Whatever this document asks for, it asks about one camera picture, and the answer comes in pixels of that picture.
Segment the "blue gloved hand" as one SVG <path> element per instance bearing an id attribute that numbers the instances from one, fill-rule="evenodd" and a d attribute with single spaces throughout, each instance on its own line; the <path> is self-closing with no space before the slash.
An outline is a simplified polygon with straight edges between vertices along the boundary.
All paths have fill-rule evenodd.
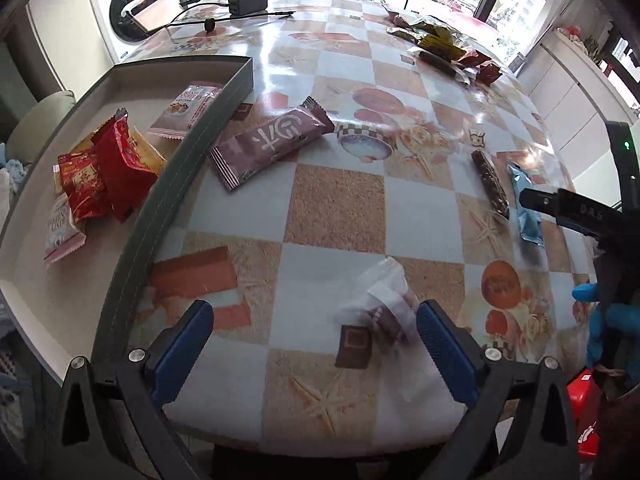
<path id="1" fill-rule="evenodd" d="M 640 311 L 635 304 L 612 304 L 606 314 L 599 306 L 598 284 L 581 284 L 572 290 L 575 300 L 597 304 L 590 314 L 589 337 L 587 344 L 586 363 L 589 368 L 601 363 L 603 353 L 602 334 L 605 329 L 619 330 L 628 336 L 632 342 L 632 350 L 627 365 L 627 373 L 634 380 L 639 380 L 639 328 Z"/>

